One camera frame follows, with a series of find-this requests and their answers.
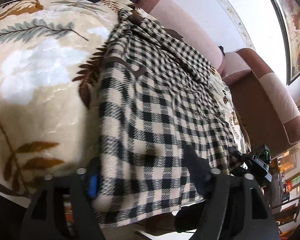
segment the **floral blanket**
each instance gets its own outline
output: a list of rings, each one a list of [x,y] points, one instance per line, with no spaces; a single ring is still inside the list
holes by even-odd
[[[97,82],[120,9],[129,0],[14,0],[0,6],[0,191],[30,196],[45,174],[85,166],[98,147]],[[246,152],[231,94],[210,76],[224,119]]]

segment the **metal screw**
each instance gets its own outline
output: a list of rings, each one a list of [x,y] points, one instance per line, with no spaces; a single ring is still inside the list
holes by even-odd
[[[85,174],[87,172],[87,169],[86,168],[80,168],[80,169],[77,169],[77,174],[81,175],[81,174]]]
[[[52,178],[53,178],[53,175],[52,175],[52,174],[47,174],[47,175],[44,176],[44,179],[45,179],[45,180],[50,180],[50,179],[52,179]]]
[[[250,173],[244,174],[244,177],[245,177],[246,179],[254,179],[254,176],[253,176],[252,174],[250,174]]]
[[[212,169],[210,170],[210,172],[211,172],[212,174],[216,174],[216,175],[221,174],[221,170],[219,170],[219,169],[217,169],[217,168],[212,168]]]

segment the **sofa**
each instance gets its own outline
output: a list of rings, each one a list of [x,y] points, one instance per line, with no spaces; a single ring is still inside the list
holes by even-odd
[[[251,150],[266,144],[274,159],[300,141],[300,112],[276,74],[252,49],[225,53],[173,0],[138,0],[165,28],[204,55],[230,88]]]

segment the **black and beige plaid fabric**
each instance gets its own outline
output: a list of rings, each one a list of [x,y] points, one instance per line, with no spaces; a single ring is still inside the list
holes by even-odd
[[[97,220],[122,226],[199,200],[182,142],[211,167],[235,165],[233,135],[209,93],[211,64],[157,23],[121,10],[100,72]]]

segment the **picture frame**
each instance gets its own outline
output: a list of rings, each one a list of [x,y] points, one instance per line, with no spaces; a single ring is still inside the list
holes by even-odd
[[[271,0],[282,30],[287,62],[287,85],[300,76],[300,5],[296,0]]]

